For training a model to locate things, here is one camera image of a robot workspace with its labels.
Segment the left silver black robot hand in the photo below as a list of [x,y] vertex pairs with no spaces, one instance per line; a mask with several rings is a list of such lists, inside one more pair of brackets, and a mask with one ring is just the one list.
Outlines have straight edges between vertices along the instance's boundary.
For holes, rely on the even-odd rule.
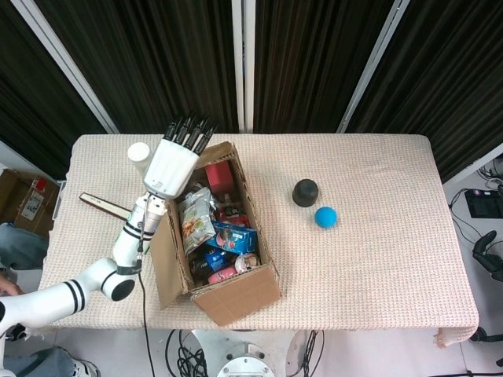
[[147,166],[147,191],[161,199],[180,196],[217,128],[217,122],[195,114],[171,120]]

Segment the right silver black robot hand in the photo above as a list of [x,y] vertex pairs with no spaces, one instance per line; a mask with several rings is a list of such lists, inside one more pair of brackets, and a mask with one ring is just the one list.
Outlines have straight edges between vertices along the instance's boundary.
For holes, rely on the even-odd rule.
[[488,252],[489,244],[497,232],[492,230],[479,238],[472,249],[472,257],[491,275],[494,280],[502,282],[502,258]]

